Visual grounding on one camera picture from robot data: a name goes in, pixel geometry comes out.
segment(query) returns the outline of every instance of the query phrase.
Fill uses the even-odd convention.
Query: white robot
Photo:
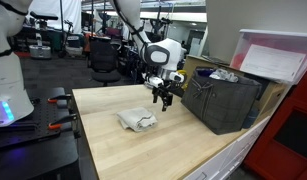
[[[154,86],[153,102],[160,96],[163,111],[172,104],[164,81],[183,82],[177,73],[177,63],[181,57],[181,44],[171,39],[151,43],[140,21],[140,0],[110,0],[111,4],[127,24],[137,44],[140,57],[148,65],[160,66],[157,76],[149,74],[147,80]],[[24,89],[19,58],[12,53],[6,37],[18,33],[32,0],[0,0],[0,127],[29,115],[33,106]]]
[[[22,29],[32,0],[0,0],[0,127],[33,111],[23,85],[19,58],[11,51],[7,36]]]

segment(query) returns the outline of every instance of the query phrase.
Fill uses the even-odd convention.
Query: gray basket
[[[200,76],[197,67],[182,104],[215,134],[240,131],[261,89],[257,81],[237,76],[236,83]]]

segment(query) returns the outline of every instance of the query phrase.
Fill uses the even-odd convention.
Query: black chair
[[[117,82],[121,75],[117,72],[117,51],[107,39],[90,39],[90,56],[88,66],[94,70],[91,72],[93,80],[107,83]]]

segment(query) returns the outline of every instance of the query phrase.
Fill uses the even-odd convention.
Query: wooden tabletop
[[[215,135],[174,96],[162,112],[143,85],[75,89],[73,94],[102,179],[179,179],[207,161],[245,130]],[[145,107],[158,124],[145,132],[124,130],[116,116]]]

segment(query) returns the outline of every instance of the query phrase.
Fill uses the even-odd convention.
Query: black table
[[[30,97],[63,95],[63,88],[28,91]],[[66,101],[59,101],[66,111]],[[60,136],[10,146],[0,150],[0,179],[80,179],[77,144],[71,123],[62,126]]]

